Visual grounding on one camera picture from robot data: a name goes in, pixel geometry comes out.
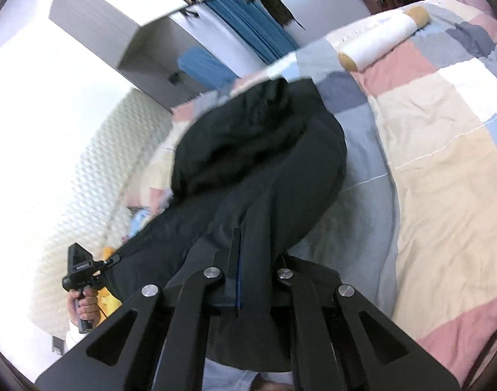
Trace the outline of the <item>person's left hand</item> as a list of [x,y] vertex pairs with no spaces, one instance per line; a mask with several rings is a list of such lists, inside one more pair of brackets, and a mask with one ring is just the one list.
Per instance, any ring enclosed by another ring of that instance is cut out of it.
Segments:
[[89,286],[86,286],[82,291],[68,291],[66,306],[73,325],[77,326],[78,320],[86,320],[93,326],[99,323],[101,313],[97,297],[98,292]]

